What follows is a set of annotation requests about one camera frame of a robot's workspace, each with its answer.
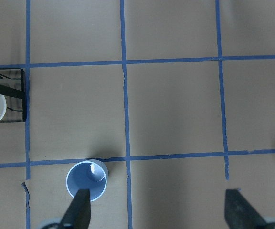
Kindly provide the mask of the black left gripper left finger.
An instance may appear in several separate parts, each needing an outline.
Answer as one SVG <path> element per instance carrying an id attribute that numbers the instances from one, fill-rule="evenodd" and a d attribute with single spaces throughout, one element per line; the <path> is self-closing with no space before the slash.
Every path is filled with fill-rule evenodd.
<path id="1" fill-rule="evenodd" d="M 60 229 L 87 229 L 90 224 L 90 190 L 77 191 L 59 223 Z"/>

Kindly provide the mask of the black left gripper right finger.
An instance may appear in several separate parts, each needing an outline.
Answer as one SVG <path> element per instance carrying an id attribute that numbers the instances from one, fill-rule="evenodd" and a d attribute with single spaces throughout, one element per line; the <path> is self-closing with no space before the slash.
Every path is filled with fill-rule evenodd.
<path id="1" fill-rule="evenodd" d="M 265 229 L 269 225 L 237 189 L 225 191 L 224 219 L 230 229 Z"/>

